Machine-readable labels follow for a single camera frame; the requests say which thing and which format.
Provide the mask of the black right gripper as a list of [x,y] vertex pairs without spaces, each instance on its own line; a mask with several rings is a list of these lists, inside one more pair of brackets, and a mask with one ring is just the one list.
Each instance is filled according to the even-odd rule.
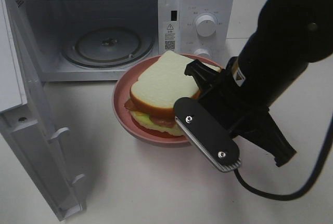
[[278,167],[296,154],[269,114],[268,107],[246,103],[229,89],[227,70],[214,70],[196,59],[186,66],[184,74],[193,77],[201,91],[199,103],[231,138],[242,136],[267,151]]

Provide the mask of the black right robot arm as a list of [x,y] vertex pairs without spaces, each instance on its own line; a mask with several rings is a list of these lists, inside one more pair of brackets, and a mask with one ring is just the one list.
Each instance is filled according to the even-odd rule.
[[269,114],[272,103],[312,62],[332,54],[332,0],[267,0],[256,31],[226,68],[195,60],[185,68],[201,95],[174,107],[195,146],[220,171],[240,166],[241,136],[286,164],[296,153]]

